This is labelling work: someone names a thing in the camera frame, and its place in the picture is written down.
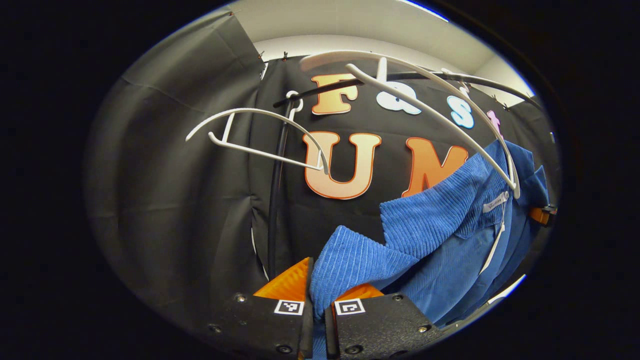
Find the screw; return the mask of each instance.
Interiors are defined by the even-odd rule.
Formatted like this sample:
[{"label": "screw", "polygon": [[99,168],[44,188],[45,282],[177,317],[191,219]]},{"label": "screw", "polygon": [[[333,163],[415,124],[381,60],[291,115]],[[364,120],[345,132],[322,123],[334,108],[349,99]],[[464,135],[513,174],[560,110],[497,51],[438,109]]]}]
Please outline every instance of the screw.
[{"label": "screw", "polygon": [[276,350],[278,350],[278,352],[283,354],[288,354],[291,352],[291,348],[288,347],[287,345],[280,345],[279,347],[276,348]]},{"label": "screw", "polygon": [[362,351],[362,347],[360,345],[354,345],[352,347],[348,347],[344,349],[344,352],[346,352],[349,355],[357,354],[361,351]]},{"label": "screw", "polygon": [[213,331],[213,332],[215,332],[216,334],[219,334],[219,333],[221,333],[221,332],[222,332],[222,329],[220,329],[220,327],[219,327],[219,326],[214,325],[214,324],[212,324],[212,323],[210,323],[207,327],[209,328],[209,330],[210,330],[210,331]]}]

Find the blue fabric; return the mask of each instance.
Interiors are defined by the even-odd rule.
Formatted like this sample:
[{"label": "blue fabric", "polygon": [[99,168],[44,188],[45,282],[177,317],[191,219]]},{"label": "blue fabric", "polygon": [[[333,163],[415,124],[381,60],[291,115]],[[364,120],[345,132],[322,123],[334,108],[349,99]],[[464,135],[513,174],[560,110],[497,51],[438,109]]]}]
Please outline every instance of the blue fabric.
[{"label": "blue fabric", "polygon": [[514,200],[512,206],[511,232],[508,237],[503,233],[500,237],[498,248],[504,248],[504,254],[497,257],[494,254],[489,267],[480,274],[477,281],[469,289],[467,294],[443,317],[432,318],[438,327],[451,321],[462,320],[493,296],[499,288],[513,275],[517,266],[522,262],[529,251],[531,243],[535,239],[540,225],[529,218],[529,208],[533,206],[543,207],[548,204],[547,183],[544,169],[540,167],[533,172],[533,162],[529,158],[516,159],[521,163],[518,169],[522,188],[527,189],[518,200]]},{"label": "blue fabric", "polygon": [[[515,144],[506,144],[520,176],[522,196],[517,204],[528,204],[536,194],[546,195],[543,173],[541,181],[529,181],[526,176],[527,169],[533,169],[532,154]],[[485,151],[506,172],[500,143],[494,141]],[[484,204],[506,191],[509,197],[502,206],[482,212]],[[441,317],[475,285],[503,216],[506,226],[501,236],[511,237],[512,206],[513,192],[476,154],[434,187],[380,204],[385,245],[339,226],[314,264],[310,294],[316,321],[322,319],[324,309],[352,287],[371,283],[383,289],[394,281],[397,284],[393,286],[402,289],[429,318]],[[490,269],[485,270],[490,271],[487,274],[499,271],[496,264],[501,264],[506,244],[499,242],[500,249],[496,249]],[[427,256],[429,261],[412,268]],[[410,269],[418,276],[403,281],[403,274]],[[314,346],[314,359],[326,356],[323,353],[323,348]]]},{"label": "blue fabric", "polygon": [[443,318],[439,323],[436,323],[435,325],[441,327],[447,322],[465,319],[476,309],[486,303],[490,298],[496,295],[496,293],[505,285],[509,278],[514,274],[520,263],[526,257],[527,253],[529,252],[529,247],[531,247],[531,243],[535,239],[539,228],[540,225],[538,225],[536,222],[530,220],[526,221],[524,229],[522,231],[522,239],[520,239],[520,241],[513,242],[515,244],[513,254],[510,257],[505,258],[505,260],[502,262],[501,266],[504,267],[503,270],[493,280],[484,295],[475,304],[470,306],[464,313],[459,314],[456,317],[448,316],[451,317],[450,319]]},{"label": "blue fabric", "polygon": [[323,323],[314,323],[313,360],[326,360],[326,334]]}]

